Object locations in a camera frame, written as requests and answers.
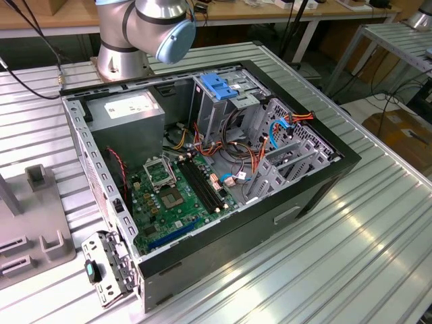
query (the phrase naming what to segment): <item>slotted metal table surface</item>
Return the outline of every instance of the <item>slotted metal table surface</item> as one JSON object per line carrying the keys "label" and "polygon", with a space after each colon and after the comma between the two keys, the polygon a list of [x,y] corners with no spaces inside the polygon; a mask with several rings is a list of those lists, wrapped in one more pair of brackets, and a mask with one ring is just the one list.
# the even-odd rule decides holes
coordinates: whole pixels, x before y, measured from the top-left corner
{"label": "slotted metal table surface", "polygon": [[[193,49],[157,72],[251,59],[348,143],[361,162],[300,221],[149,314],[128,296],[103,310],[80,243],[105,229],[59,101],[0,74],[0,172],[52,167],[77,257],[0,291],[2,323],[415,323],[432,302],[432,185],[296,72],[252,43]],[[65,66],[67,87],[97,84],[90,63]],[[54,67],[19,71],[56,91]]]}
{"label": "slotted metal table surface", "polygon": [[366,25],[362,32],[419,71],[432,69],[432,61],[425,55],[425,51],[432,48],[432,30],[419,32],[399,23]]}
{"label": "slotted metal table surface", "polygon": [[[397,55],[402,61],[416,68],[418,71],[427,72],[426,74],[429,77],[432,76],[432,59],[428,58],[425,54],[427,49],[432,48],[432,30],[419,32],[403,23],[363,25],[358,28],[344,55],[337,63],[325,89],[326,94],[329,94],[334,88],[340,73],[345,68],[363,36],[373,41],[373,44],[367,50],[369,55],[373,52],[376,45],[379,45],[390,53]],[[401,72],[400,76],[402,79],[406,71]]]}

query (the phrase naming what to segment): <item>metal bracket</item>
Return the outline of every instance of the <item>metal bracket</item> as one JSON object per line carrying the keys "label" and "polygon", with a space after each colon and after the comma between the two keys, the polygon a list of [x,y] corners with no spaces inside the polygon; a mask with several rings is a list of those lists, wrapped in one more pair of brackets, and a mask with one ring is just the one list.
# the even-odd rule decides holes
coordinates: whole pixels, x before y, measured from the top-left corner
{"label": "metal bracket", "polygon": [[[81,244],[86,260],[86,272],[94,285],[103,308],[127,296],[137,286],[138,276],[132,266],[126,246],[115,232],[97,232]],[[100,277],[92,275],[98,271]]]}

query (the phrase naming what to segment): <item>red wire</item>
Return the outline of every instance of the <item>red wire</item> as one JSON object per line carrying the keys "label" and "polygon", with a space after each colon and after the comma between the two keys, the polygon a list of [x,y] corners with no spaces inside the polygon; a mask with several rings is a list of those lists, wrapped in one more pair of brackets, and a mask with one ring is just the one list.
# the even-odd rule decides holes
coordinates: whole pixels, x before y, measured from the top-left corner
{"label": "red wire", "polygon": [[128,191],[126,190],[126,172],[124,171],[124,164],[122,159],[120,159],[119,155],[112,149],[107,147],[107,150],[111,153],[113,153],[114,157],[117,159],[117,162],[120,164],[120,169],[121,169],[121,176],[123,177],[123,190],[124,190],[124,201],[127,201],[127,193]]}

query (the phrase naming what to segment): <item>pcie slot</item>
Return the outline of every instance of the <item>pcie slot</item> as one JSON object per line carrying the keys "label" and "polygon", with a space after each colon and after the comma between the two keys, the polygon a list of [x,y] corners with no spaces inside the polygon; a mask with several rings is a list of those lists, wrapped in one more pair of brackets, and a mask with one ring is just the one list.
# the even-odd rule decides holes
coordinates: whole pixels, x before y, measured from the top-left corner
{"label": "pcie slot", "polygon": [[194,226],[196,223],[198,223],[200,221],[201,218],[195,219],[192,223],[189,223],[188,225],[183,226],[182,228],[177,229],[176,231],[162,237],[159,238],[157,240],[155,240],[154,242],[151,242],[148,244],[148,248],[152,249],[152,248],[157,248],[161,245],[164,245],[172,240],[175,240],[176,238],[179,238],[180,236],[182,236],[183,234],[186,234],[190,231],[192,231],[194,229]]}

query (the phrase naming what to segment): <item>gray robot arm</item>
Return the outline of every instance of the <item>gray robot arm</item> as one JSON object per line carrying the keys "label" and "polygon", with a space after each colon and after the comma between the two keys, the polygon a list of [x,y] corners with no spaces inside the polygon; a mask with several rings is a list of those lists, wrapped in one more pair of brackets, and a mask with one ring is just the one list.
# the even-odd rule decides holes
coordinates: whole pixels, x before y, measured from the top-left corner
{"label": "gray robot arm", "polygon": [[418,11],[406,23],[420,31],[430,30],[432,25],[432,0],[424,0]]}
{"label": "gray robot arm", "polygon": [[145,53],[176,63],[188,52],[195,24],[184,0],[96,0],[101,27],[98,71],[108,80],[146,74]]}

